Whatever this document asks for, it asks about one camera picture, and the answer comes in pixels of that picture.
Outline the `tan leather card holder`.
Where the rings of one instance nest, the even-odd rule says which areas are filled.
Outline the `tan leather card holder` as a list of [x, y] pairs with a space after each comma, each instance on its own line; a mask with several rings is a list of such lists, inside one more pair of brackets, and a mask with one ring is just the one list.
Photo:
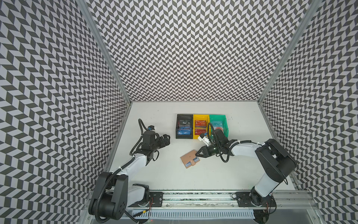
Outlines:
[[186, 153], [185, 155], [181, 156], [180, 159], [183, 162], [184, 166], [185, 166], [185, 163], [187, 163], [188, 161], [190, 161], [196, 157], [196, 155], [195, 155], [196, 153], [197, 153], [197, 151], [192, 150], [192, 151]]

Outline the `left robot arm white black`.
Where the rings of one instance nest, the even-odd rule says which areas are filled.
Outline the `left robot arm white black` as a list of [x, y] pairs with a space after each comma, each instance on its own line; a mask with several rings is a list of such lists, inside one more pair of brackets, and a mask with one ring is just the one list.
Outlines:
[[132, 221], [140, 223], [136, 218], [150, 211], [154, 198], [145, 184], [133, 184], [129, 181], [151, 161], [156, 161], [159, 149], [170, 145], [171, 137], [160, 136], [154, 126], [146, 127], [142, 119], [138, 120], [140, 138], [130, 150], [131, 159], [113, 172], [99, 175], [90, 200], [88, 213], [100, 224], [111, 219], [119, 220], [127, 215]]

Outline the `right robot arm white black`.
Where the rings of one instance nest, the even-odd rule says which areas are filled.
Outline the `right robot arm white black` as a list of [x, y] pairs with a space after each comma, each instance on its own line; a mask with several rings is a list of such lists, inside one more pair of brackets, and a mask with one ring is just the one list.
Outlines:
[[218, 156], [227, 163], [234, 156], [246, 156], [258, 159], [265, 173], [249, 192], [235, 193], [234, 199], [239, 207], [272, 206], [276, 203], [272, 192], [282, 182], [287, 183], [287, 177], [297, 166], [296, 160], [276, 140], [268, 139], [264, 143], [251, 140], [229, 140], [220, 129], [214, 129], [208, 124], [208, 131], [199, 135], [203, 142], [195, 158]]

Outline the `blue card in black bin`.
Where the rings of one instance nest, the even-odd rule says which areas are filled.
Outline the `blue card in black bin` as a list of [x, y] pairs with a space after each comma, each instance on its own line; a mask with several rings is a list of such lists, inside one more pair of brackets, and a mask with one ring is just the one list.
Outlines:
[[179, 127], [177, 130], [177, 135], [191, 135], [192, 129], [191, 127]]

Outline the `dark card in black bin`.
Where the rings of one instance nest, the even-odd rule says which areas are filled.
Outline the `dark card in black bin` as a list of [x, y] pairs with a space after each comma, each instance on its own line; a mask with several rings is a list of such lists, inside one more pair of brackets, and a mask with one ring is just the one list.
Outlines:
[[178, 126], [179, 127], [190, 127], [192, 125], [192, 121], [190, 119], [179, 119]]

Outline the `red card in yellow bin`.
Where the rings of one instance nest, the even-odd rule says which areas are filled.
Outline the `red card in yellow bin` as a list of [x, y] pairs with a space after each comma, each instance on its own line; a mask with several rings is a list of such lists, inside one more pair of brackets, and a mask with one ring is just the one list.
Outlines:
[[196, 128], [205, 128], [207, 126], [206, 120], [195, 120], [194, 126]]

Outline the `teal card in green bin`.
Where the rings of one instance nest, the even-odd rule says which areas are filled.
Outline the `teal card in green bin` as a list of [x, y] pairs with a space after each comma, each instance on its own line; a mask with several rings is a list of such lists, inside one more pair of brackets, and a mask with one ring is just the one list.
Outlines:
[[217, 121], [217, 120], [213, 120], [211, 122], [211, 124], [213, 125], [213, 127], [223, 127], [223, 121]]

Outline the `black plastic bin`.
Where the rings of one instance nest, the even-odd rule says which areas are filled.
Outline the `black plastic bin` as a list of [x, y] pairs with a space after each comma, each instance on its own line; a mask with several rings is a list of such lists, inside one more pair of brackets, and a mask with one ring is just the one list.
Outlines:
[[193, 139], [194, 125], [192, 114], [177, 114], [176, 139]]

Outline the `yellow plastic bin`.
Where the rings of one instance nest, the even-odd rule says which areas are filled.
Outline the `yellow plastic bin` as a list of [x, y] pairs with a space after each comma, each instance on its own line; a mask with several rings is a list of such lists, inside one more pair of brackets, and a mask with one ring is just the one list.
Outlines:
[[193, 139], [198, 139], [201, 134], [208, 133], [210, 116], [208, 114], [193, 115]]

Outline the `green plastic bin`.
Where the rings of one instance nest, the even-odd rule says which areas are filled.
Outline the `green plastic bin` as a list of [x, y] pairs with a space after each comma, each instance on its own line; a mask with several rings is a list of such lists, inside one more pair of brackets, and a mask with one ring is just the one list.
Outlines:
[[228, 128], [226, 116], [219, 115], [219, 114], [211, 114], [209, 118], [210, 118], [210, 123], [214, 127], [214, 130], [220, 129], [223, 131], [224, 135], [228, 137], [229, 128]]

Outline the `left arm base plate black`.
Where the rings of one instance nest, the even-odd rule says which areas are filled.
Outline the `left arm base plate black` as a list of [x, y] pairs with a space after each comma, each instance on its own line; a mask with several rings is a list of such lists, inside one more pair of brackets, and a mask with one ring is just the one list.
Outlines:
[[163, 196], [164, 192], [156, 191], [156, 192], [150, 192], [147, 195], [145, 195], [144, 199], [138, 202], [135, 202], [131, 205], [128, 205], [128, 207], [134, 207], [134, 208], [149, 208], [152, 207], [162, 207], [163, 204]]

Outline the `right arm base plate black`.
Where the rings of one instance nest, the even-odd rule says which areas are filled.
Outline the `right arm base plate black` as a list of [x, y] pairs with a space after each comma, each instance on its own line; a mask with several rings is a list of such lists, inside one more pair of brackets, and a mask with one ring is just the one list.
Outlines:
[[232, 195], [232, 198], [237, 201], [239, 207], [275, 208], [277, 206], [275, 199], [270, 194], [262, 197], [258, 193], [238, 191]]

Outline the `aluminium mounting rail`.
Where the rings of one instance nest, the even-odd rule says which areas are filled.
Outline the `aluminium mounting rail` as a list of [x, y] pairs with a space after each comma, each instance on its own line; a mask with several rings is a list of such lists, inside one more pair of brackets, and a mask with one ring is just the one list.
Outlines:
[[[246, 190], [152, 190], [164, 192], [161, 209], [257, 209], [258, 207], [239, 207], [232, 195]], [[276, 190], [272, 193], [276, 209], [308, 210], [317, 209], [311, 193], [306, 190]]]

